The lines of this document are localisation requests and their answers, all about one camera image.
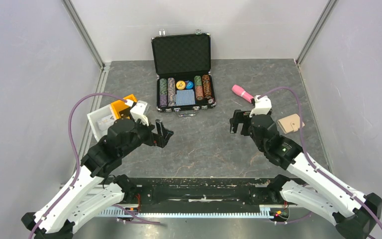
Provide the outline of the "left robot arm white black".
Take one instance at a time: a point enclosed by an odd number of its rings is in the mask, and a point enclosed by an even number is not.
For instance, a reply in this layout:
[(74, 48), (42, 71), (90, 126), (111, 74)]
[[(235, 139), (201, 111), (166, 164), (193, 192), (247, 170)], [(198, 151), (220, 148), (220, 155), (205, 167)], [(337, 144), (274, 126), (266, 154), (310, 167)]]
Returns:
[(116, 176), (100, 193), (82, 199), (104, 182), (129, 153), (145, 144), (164, 148), (174, 132), (160, 120), (145, 125), (140, 119), (117, 119), (99, 142), (78, 161), (72, 178), (41, 210), (26, 213), (21, 221), (31, 239), (70, 239), (88, 220), (105, 208), (137, 198), (137, 186), (126, 175)]

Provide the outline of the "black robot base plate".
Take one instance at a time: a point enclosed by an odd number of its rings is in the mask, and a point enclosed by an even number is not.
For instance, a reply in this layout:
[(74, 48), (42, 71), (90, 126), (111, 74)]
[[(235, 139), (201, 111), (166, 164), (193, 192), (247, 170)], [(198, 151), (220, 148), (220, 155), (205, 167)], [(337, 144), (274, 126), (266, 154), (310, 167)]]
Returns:
[(130, 178), (120, 201), (141, 213), (257, 213), (259, 206), (285, 205), (275, 178)]

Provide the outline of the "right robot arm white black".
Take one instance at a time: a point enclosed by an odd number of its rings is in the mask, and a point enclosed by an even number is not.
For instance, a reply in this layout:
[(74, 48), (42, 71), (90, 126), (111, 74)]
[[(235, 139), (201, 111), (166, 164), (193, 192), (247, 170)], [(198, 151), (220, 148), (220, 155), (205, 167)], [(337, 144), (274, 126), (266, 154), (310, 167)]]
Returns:
[(270, 114), (251, 116), (235, 110), (230, 132), (249, 136), (258, 150), (275, 166), (297, 176), (311, 189), (294, 180), (276, 176), (268, 185), (271, 202), (283, 200), (302, 206), (329, 221), (346, 239), (367, 239), (381, 216), (382, 199), (375, 193), (364, 194), (327, 171), (295, 141), (280, 135)]

